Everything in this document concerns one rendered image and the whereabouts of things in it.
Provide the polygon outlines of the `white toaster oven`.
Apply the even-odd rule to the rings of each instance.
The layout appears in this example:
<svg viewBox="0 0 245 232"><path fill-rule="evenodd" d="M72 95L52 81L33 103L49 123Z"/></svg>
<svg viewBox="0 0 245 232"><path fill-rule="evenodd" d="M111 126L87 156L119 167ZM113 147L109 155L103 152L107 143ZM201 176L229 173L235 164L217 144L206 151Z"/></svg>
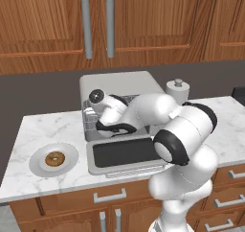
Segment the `white toaster oven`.
<svg viewBox="0 0 245 232"><path fill-rule="evenodd" d="M164 92L146 71L84 75L79 80L79 87L81 110L83 102L89 99L89 94L94 89L101 89L107 95L117 96Z"/></svg>

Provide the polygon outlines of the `toaster oven door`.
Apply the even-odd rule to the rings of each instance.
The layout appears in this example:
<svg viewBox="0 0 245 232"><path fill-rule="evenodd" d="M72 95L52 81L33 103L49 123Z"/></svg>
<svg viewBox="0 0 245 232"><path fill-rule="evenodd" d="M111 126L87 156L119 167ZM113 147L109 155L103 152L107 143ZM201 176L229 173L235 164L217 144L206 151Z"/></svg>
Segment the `toaster oven door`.
<svg viewBox="0 0 245 232"><path fill-rule="evenodd" d="M88 142L88 172L92 175L162 170L165 162L154 150L149 135L119 137Z"/></svg>

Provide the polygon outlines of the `grey plate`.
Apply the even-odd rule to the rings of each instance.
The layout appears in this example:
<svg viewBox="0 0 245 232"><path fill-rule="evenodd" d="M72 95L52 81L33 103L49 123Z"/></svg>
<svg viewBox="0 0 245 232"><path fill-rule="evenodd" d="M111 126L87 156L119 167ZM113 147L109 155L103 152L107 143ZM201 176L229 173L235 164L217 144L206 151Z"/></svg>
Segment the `grey plate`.
<svg viewBox="0 0 245 232"><path fill-rule="evenodd" d="M45 157L52 151L61 151L65 155L65 161L58 167L51 167L45 163ZM46 145L36 151L29 162L29 168L33 174L39 177L55 177L71 171L78 162L77 149L66 143L54 143Z"/></svg>

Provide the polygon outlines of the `brown bagel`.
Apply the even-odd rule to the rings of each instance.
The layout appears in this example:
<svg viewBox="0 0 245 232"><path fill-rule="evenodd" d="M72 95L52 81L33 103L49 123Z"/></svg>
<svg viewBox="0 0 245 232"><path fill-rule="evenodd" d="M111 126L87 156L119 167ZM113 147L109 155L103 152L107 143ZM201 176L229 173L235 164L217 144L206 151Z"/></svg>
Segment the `brown bagel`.
<svg viewBox="0 0 245 232"><path fill-rule="evenodd" d="M65 155L61 151L52 151L45 157L45 163L51 167L58 167L65 161Z"/></svg>

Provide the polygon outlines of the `wooden base cupboard door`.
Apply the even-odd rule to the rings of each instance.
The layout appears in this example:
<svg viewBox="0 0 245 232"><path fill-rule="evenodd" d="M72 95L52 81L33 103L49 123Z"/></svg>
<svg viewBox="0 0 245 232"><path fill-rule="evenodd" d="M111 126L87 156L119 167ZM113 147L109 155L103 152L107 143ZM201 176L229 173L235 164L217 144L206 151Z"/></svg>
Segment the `wooden base cupboard door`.
<svg viewBox="0 0 245 232"><path fill-rule="evenodd" d="M121 209L121 232L148 232L158 218L162 202L155 199L131 201L110 208L110 232L115 232L115 209Z"/></svg>
<svg viewBox="0 0 245 232"><path fill-rule="evenodd" d="M18 226L21 232L101 232L100 211L79 212L20 222ZM110 232L108 218L106 218L106 232Z"/></svg>

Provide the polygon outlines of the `wide wooden drawer front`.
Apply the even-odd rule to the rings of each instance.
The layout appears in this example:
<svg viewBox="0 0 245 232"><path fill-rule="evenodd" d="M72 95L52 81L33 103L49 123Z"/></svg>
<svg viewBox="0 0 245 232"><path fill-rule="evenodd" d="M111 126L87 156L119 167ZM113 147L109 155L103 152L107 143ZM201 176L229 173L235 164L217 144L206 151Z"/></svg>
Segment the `wide wooden drawer front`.
<svg viewBox="0 0 245 232"><path fill-rule="evenodd" d="M127 197L124 199L113 200L103 203L94 202L94 193L100 197L119 194L121 189L126 190ZM151 198L148 191L148 180L126 182L121 184L97 187L62 194L55 194L45 197L38 197L36 204L42 216L54 213L64 213L75 210L89 210L110 206L114 204L124 204L129 201L138 201Z"/></svg>

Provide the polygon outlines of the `black appliance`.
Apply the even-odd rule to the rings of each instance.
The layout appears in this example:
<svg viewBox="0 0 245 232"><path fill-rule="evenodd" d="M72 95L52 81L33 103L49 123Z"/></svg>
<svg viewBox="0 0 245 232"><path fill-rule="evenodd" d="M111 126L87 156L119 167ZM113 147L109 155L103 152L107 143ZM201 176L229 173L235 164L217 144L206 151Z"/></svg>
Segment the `black appliance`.
<svg viewBox="0 0 245 232"><path fill-rule="evenodd" d="M238 86L233 89L232 97L245 106L245 86Z"/></svg>

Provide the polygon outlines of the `narrow wooden drawer front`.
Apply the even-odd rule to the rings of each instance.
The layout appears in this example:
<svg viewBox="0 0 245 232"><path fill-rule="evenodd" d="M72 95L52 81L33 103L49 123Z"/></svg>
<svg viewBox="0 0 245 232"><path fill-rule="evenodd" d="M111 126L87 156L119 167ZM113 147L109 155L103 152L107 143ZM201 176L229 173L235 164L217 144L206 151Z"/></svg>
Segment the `narrow wooden drawer front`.
<svg viewBox="0 0 245 232"><path fill-rule="evenodd" d="M215 187L226 185L230 186L245 182L245 177L238 179L230 178L228 175L228 171L234 171L236 174L245 173L245 164L238 164L218 168L215 175L212 178L212 183Z"/></svg>
<svg viewBox="0 0 245 232"><path fill-rule="evenodd" d="M234 226L230 229L237 228L238 226L245 225L245 208L230 210L219 214L208 215L199 219L193 226L194 232L207 232L204 224L207 223L210 227L225 224L227 219L231 219Z"/></svg>
<svg viewBox="0 0 245 232"><path fill-rule="evenodd" d="M230 187L230 188L224 188L224 189L219 189L219 190L213 190L212 193L207 198L207 201L206 201L205 206L204 206L204 211L205 212L217 211L217 210L221 210L221 209L234 208L236 206L245 205L245 203L241 203L241 204L228 206L228 207L221 207L221 208L217 208L214 205L214 200L217 198L219 199L220 202L225 202L225 201L238 199L238 196L240 194L242 194L245 197L245 186Z"/></svg>

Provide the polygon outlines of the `wooden wall cupboard door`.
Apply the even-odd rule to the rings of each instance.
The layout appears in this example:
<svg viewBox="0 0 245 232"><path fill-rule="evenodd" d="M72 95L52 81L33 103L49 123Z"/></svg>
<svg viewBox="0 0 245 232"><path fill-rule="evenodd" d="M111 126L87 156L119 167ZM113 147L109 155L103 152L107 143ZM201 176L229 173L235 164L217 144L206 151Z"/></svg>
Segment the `wooden wall cupboard door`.
<svg viewBox="0 0 245 232"><path fill-rule="evenodd" d="M93 58L84 46L81 0L0 0L0 75L100 64L98 0L90 0Z"/></svg>
<svg viewBox="0 0 245 232"><path fill-rule="evenodd" d="M200 59L211 0L114 0L114 56L107 56L105 0L100 41L105 67L195 62Z"/></svg>
<svg viewBox="0 0 245 232"><path fill-rule="evenodd" d="M245 59L245 0L216 0L205 61Z"/></svg>

